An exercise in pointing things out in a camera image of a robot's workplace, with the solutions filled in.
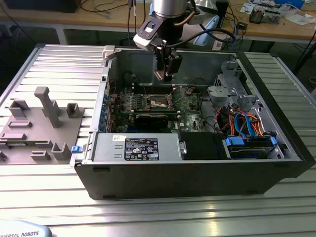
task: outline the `table leg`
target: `table leg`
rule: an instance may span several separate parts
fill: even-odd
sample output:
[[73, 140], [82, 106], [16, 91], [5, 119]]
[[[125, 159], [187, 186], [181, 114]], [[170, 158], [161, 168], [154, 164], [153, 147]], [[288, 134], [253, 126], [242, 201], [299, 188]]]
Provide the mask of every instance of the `table leg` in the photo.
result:
[[269, 53], [274, 44], [273, 41], [253, 40], [248, 52]]
[[59, 39], [59, 43], [60, 44], [68, 44], [67, 39], [66, 39], [66, 35], [65, 35], [65, 31], [64, 31], [64, 27], [57, 25], [55, 26], [55, 30]]

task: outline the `blue tab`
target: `blue tab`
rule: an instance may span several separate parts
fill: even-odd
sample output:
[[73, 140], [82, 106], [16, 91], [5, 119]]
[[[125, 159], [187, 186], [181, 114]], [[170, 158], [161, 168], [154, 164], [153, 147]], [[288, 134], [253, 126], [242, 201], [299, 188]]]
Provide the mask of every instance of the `blue tab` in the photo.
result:
[[226, 145], [229, 146], [244, 146], [245, 143], [241, 137], [228, 137], [225, 140]]
[[71, 147], [71, 153], [72, 154], [79, 154], [82, 153], [82, 147], [81, 146], [73, 146]]
[[271, 142], [274, 147], [277, 146], [277, 140], [275, 137], [271, 137]]
[[226, 142], [226, 145], [227, 145], [228, 147], [232, 145], [232, 144], [231, 144], [231, 141], [229, 140], [229, 138], [226, 138], [226, 139], [225, 139], [225, 142]]

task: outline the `floor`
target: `floor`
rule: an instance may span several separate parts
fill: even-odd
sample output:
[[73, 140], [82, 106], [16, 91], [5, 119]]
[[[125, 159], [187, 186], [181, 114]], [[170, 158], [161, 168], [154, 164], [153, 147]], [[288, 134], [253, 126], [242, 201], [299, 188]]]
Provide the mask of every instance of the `floor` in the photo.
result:
[[[6, 86], [10, 83], [16, 72], [24, 63], [30, 52], [34, 48], [34, 44], [20, 31], [19, 28], [13, 27], [11, 38], [4, 38], [0, 41], [0, 92], [2, 93]], [[37, 43], [54, 43], [58, 44], [56, 32], [53, 29], [24, 27], [24, 30]], [[128, 45], [128, 41], [120, 39], [127, 37], [126, 33], [121, 32], [99, 32], [84, 30], [67, 30], [67, 36], [70, 44], [77, 45]], [[251, 41], [244, 40], [240, 50], [248, 51]], [[298, 51], [291, 43], [275, 43], [270, 51], [276, 53], [290, 68], [293, 69], [301, 52]], [[312, 91], [315, 87], [309, 82], [310, 77], [316, 77], [316, 56], [310, 58], [305, 66], [298, 74], [299, 80], [303, 85]]]

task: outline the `workbench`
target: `workbench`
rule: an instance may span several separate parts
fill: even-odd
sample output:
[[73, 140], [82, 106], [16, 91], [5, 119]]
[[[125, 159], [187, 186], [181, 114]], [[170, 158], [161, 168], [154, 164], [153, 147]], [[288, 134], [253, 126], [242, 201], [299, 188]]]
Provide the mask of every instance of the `workbench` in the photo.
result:
[[[75, 45], [36, 48], [0, 98], [0, 126], [8, 121], [13, 99], [41, 107], [34, 90], [45, 85], [59, 106], [75, 102], [85, 108], [77, 145], [86, 143], [104, 67], [102, 50], [102, 46]], [[267, 87], [276, 93], [316, 157], [315, 113], [304, 87], [296, 81], [305, 98], [287, 96], [293, 90], [291, 72], [276, 69], [278, 64], [269, 54], [247, 54], [266, 75]], [[0, 165], [0, 220], [47, 225], [57, 237], [312, 237], [316, 235], [315, 183], [313, 167], [298, 178], [282, 180], [264, 195], [93, 200], [69, 165]]]
[[[104, 3], [101, 0], [96, 0], [96, 3]], [[279, 24], [252, 24], [249, 23], [248, 14], [240, 13], [241, 6], [247, 0], [231, 0], [231, 6], [234, 14], [239, 21], [248, 24], [245, 40], [262, 40], [276, 42], [291, 42], [291, 43], [308, 43], [314, 33], [314, 24], [306, 24], [300, 26], [290, 22], [284, 18]], [[125, 4], [125, 0], [108, 5], [108, 8]], [[30, 10], [11, 10], [7, 9], [3, 4], [8, 14], [13, 17], [21, 26], [45, 27], [54, 28], [57, 32], [60, 44], [67, 44], [67, 36], [65, 29], [76, 30], [93, 30], [93, 31], [116, 31], [127, 32], [127, 11], [128, 7], [123, 6], [111, 10], [111, 19], [98, 15], [94, 12], [87, 12], [77, 9], [75, 13], [49, 12], [49, 11], [30, 11]], [[88, 1], [84, 4], [87, 9], [93, 10], [92, 2]], [[146, 4], [146, 14], [149, 13], [150, 4]], [[302, 8], [304, 11], [315, 11], [316, 7], [305, 4]], [[131, 16], [130, 28], [133, 32], [134, 17]], [[140, 27], [143, 22], [143, 4], [137, 3], [137, 27]], [[0, 10], [0, 25], [14, 25], [14, 23]], [[229, 22], [226, 20], [222, 27], [223, 29], [232, 31]]]
[[[88, 12], [80, 7], [75, 13], [63, 13], [53, 11], [35, 11], [35, 10], [12, 10], [8, 9], [3, 1], [0, 1], [5, 7], [7, 13], [16, 20], [21, 26], [54, 28], [56, 30], [59, 43], [68, 44], [66, 29], [73, 30], [92, 30], [92, 31], [114, 31], [127, 32], [127, 12], [128, 7], [122, 6], [110, 11], [111, 18], [98, 15], [95, 12]], [[104, 3], [102, 0], [96, 0], [96, 4]], [[100, 9], [112, 8], [126, 4], [126, 0], [118, 0], [113, 4], [101, 6]], [[138, 2], [137, 9], [137, 23], [140, 27], [144, 19], [143, 4]], [[91, 1], [84, 4], [86, 9], [93, 10]], [[146, 13], [149, 13], [150, 4], [146, 4]], [[130, 30], [134, 32], [134, 9], [132, 10], [130, 19]], [[7, 17], [7, 15], [0, 9], [0, 25], [14, 25], [14, 23]]]
[[[271, 23], [260, 23], [254, 24], [249, 22], [249, 14], [241, 13], [240, 9], [247, 0], [231, 0], [231, 8], [233, 9], [234, 15], [238, 18], [238, 21], [248, 24], [246, 34], [244, 35], [245, 40], [261, 40], [261, 41], [273, 41], [273, 42], [289, 42], [289, 43], [308, 43], [314, 32], [315, 24], [306, 24], [301, 26], [284, 17], [281, 18], [278, 24]], [[304, 4], [302, 11], [316, 11], [315, 5]], [[232, 30], [229, 25], [229, 21], [225, 20], [223, 27], [226, 30]]]

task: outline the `white paper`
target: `white paper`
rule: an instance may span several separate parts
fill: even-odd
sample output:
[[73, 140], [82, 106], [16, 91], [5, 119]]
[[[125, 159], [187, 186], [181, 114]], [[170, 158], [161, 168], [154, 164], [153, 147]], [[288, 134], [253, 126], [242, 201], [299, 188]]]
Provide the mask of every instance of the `white paper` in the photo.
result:
[[255, 4], [251, 4], [251, 3], [244, 3], [240, 12], [242, 13], [247, 13], [247, 14], [251, 14], [253, 7], [255, 6]]
[[305, 16], [301, 16], [301, 15], [294, 15], [294, 16], [289, 16], [286, 17], [286, 20], [289, 20], [291, 22], [294, 22], [296, 24], [299, 24], [301, 26], [306, 25], [310, 22], [310, 20], [308, 18], [306, 18]]

